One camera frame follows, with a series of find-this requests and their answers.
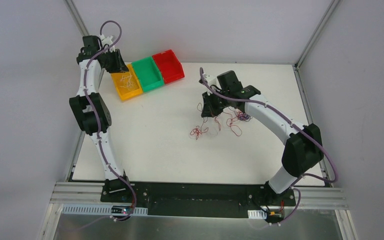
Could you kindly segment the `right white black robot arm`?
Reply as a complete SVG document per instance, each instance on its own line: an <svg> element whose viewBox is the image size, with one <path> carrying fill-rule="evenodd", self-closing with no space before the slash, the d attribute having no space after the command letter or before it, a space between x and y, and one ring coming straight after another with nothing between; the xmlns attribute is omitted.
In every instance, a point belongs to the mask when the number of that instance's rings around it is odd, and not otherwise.
<svg viewBox="0 0 384 240"><path fill-rule="evenodd" d="M284 192L324 158L319 127L286 116L257 88L243 86L233 70L214 77L200 68L199 74L199 83L207 88L202 94L203 118L215 118L226 108L234 108L259 121L283 143L281 167L263 186L264 200L278 204Z"/></svg>

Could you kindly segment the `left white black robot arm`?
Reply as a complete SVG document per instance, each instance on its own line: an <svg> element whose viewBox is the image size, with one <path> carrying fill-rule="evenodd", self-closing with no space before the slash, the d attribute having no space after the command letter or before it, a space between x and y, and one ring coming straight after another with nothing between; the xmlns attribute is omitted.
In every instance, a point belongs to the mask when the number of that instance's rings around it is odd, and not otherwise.
<svg viewBox="0 0 384 240"><path fill-rule="evenodd" d="M80 130L97 149L104 171L103 195L113 194L124 203L132 198L133 189L128 185L125 170L116 162L110 135L112 118L99 86L104 72L125 73L128 68L112 36L88 35L82 41L83 47L76 58L80 69L79 88L69 99L69 106Z"/></svg>

